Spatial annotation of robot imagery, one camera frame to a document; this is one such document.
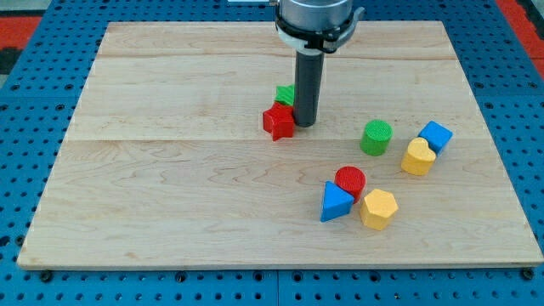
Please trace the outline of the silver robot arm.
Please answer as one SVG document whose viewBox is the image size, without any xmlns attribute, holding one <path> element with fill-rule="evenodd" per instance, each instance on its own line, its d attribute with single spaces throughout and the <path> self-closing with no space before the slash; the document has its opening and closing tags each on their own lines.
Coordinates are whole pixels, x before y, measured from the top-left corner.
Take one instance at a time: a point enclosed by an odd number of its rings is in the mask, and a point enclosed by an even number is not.
<svg viewBox="0 0 544 306">
<path fill-rule="evenodd" d="M 352 0 L 280 0 L 275 28 L 300 54 L 333 54 L 351 39 L 365 12 Z"/>
</svg>

